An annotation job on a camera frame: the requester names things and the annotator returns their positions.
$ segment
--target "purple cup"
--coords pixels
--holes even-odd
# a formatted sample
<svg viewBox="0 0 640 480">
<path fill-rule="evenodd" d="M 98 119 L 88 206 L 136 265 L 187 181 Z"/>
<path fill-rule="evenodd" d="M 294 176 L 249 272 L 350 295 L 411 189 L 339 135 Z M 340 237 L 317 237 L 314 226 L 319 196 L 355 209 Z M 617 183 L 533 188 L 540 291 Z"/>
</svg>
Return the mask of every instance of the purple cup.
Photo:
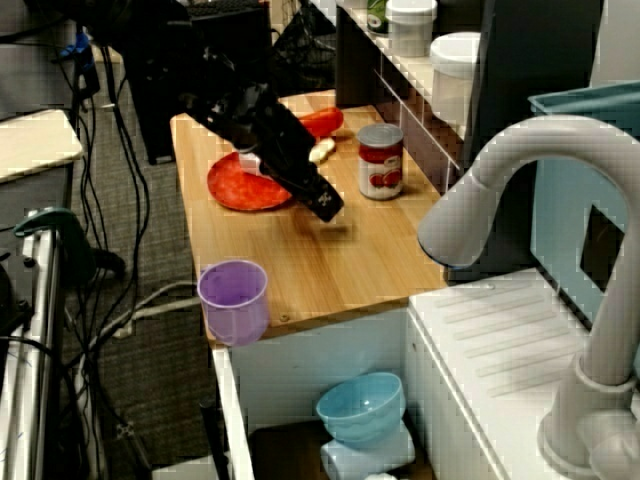
<svg viewBox="0 0 640 480">
<path fill-rule="evenodd" d="M 229 260 L 204 269 L 198 280 L 207 325 L 229 346 L 260 339 L 269 325 L 267 273 L 247 260 Z"/>
</svg>

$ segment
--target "jar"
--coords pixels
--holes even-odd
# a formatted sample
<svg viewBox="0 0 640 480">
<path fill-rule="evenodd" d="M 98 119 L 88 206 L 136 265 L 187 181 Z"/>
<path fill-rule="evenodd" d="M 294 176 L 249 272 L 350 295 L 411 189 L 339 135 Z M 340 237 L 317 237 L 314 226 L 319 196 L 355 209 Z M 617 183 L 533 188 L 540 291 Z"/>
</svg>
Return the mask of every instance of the jar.
<svg viewBox="0 0 640 480">
<path fill-rule="evenodd" d="M 374 200 L 388 200 L 402 192 L 402 130 L 395 125 L 368 125 L 356 136 L 360 142 L 360 193 Z"/>
<path fill-rule="evenodd" d="M 429 53 L 436 0 L 389 0 L 389 47 L 400 57 L 424 57 Z"/>
<path fill-rule="evenodd" d="M 431 109 L 449 125 L 467 124 L 479 45 L 476 32 L 443 35 L 431 44 Z"/>
</svg>

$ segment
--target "light blue bowl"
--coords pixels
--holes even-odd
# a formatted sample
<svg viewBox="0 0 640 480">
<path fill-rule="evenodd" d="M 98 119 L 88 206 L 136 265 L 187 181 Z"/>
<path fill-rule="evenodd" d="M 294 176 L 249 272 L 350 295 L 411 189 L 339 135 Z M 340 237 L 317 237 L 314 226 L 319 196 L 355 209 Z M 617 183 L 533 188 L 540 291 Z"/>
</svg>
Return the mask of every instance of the light blue bowl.
<svg viewBox="0 0 640 480">
<path fill-rule="evenodd" d="M 364 446 L 391 433 L 406 407 L 400 378 L 376 372 L 332 388 L 322 396 L 316 412 L 333 438 Z"/>
</svg>

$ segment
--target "banana piece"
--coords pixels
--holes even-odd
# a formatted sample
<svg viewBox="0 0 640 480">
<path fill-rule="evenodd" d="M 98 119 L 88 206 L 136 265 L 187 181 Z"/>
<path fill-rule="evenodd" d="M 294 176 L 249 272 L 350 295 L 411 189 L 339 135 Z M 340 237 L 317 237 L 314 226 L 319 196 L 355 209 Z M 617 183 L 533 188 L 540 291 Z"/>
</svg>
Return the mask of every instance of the banana piece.
<svg viewBox="0 0 640 480">
<path fill-rule="evenodd" d="M 323 138 L 311 149 L 309 161 L 319 165 L 335 150 L 336 142 L 333 141 L 333 138 Z"/>
</svg>

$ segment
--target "faucet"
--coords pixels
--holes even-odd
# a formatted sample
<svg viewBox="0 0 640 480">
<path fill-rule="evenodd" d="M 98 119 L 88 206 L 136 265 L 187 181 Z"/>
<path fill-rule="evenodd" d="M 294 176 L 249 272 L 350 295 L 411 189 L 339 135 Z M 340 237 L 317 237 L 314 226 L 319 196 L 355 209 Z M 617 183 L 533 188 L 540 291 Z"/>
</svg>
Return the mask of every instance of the faucet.
<svg viewBox="0 0 640 480">
<path fill-rule="evenodd" d="M 598 170 L 622 193 L 629 220 L 589 342 L 540 423 L 539 450 L 574 480 L 638 480 L 640 430 L 630 406 L 640 343 L 640 143 L 612 125 L 573 115 L 512 125 L 485 145 L 423 218 L 418 241 L 433 261 L 451 269 L 474 263 L 507 183 L 542 158 L 578 160 Z"/>
</svg>

